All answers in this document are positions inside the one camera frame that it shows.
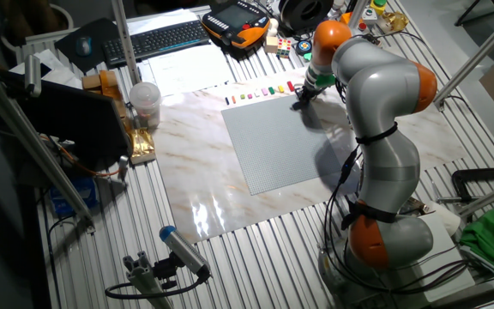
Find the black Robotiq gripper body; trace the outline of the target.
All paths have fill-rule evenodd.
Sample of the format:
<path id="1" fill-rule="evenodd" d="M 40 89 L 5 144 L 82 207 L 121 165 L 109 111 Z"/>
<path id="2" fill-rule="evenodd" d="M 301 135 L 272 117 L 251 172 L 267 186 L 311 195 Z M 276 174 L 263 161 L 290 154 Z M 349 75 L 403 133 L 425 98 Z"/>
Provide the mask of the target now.
<path id="1" fill-rule="evenodd" d="M 302 102 L 310 102 L 318 96 L 318 90 L 303 86 L 298 92 L 298 99 Z"/>

